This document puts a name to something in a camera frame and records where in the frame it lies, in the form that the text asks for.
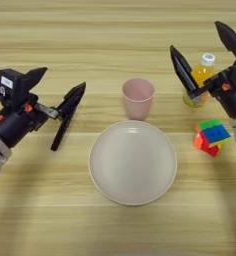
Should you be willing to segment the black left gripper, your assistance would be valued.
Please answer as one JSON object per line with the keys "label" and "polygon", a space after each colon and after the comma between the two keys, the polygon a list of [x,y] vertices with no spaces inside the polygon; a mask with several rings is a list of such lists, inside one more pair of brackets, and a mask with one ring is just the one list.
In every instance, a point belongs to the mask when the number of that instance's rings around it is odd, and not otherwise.
{"label": "black left gripper", "polygon": [[[46,71],[46,67],[30,70],[24,76],[26,89],[31,90],[35,87]],[[40,104],[36,95],[29,97],[18,106],[6,105],[0,110],[0,139],[8,148],[13,148],[28,133],[37,131],[49,118],[58,118],[61,124],[51,145],[51,150],[57,151],[85,89],[85,82],[73,87],[57,108]]]}

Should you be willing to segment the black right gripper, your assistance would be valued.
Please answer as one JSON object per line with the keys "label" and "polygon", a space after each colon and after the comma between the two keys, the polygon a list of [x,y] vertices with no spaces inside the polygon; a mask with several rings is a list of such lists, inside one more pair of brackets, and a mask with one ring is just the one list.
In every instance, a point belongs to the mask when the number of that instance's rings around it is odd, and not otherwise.
{"label": "black right gripper", "polygon": [[[227,24],[215,22],[219,38],[225,48],[236,57],[236,32]],[[175,73],[191,98],[208,91],[224,108],[227,115],[236,119],[236,68],[227,68],[204,81],[199,87],[191,75],[191,66],[184,56],[173,46],[170,46],[170,56]]]}

